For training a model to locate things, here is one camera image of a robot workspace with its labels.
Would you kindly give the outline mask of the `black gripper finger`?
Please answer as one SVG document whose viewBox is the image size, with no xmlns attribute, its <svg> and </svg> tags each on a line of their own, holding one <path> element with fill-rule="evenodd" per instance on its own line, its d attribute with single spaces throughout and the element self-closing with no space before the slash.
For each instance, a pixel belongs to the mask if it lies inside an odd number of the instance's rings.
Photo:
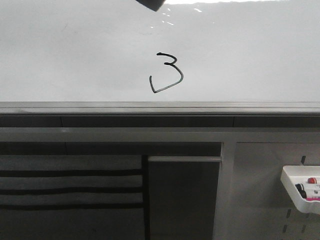
<svg viewBox="0 0 320 240">
<path fill-rule="evenodd" d="M 147 7 L 148 9 L 157 12 L 166 0 L 136 0 L 141 5 Z"/>
</svg>

